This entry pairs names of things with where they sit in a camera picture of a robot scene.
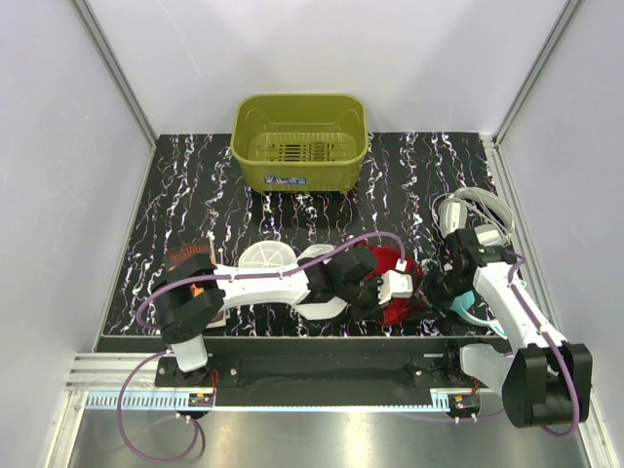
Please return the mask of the red bra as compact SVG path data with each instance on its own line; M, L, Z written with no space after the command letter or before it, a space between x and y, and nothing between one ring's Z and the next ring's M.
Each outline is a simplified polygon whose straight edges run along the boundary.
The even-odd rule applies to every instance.
M415 293L424 279L424 271L413 258L402 258L398 248L372 247L377 266L368 279L378 280L377 304L363 313L363 320L394 326L413 319L424 307Z

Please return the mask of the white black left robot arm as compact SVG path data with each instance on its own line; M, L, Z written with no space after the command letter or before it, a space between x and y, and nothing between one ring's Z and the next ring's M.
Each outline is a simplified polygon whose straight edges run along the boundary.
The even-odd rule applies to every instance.
M308 321L323 321L349 307L360 320L384 320L391 293L373 250L352 247L306 267L333 246L312 245L278 265L277 253L268 245L252 245L245 251L252 258L236 267L214 265L205 253L193 255L157 285L157 328L175 354L176 374L188 385L209 378L211 363L202 333L227 309L281 303Z

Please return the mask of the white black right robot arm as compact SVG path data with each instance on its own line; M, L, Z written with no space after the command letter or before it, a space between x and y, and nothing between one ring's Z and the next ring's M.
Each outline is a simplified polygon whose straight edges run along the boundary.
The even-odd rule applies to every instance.
M589 415L593 357L584 344L572 344L544 316L518 275L526 259L502 246L483 245L472 228L446 237L451 268L429 271L423 299L446 313L452 302L476 292L502 326L512 356L483 343L460 347L443 361L448 383L477 379L500 396L517 428L541 427L568 437ZM559 433L557 426L566 425Z

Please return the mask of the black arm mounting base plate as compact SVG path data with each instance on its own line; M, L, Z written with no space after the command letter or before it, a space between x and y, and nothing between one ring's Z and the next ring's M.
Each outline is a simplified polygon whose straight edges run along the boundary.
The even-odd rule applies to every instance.
M213 386L221 409L442 412L482 418L485 388L458 366L448 338L208 339L208 360L183 370L157 365L155 383Z

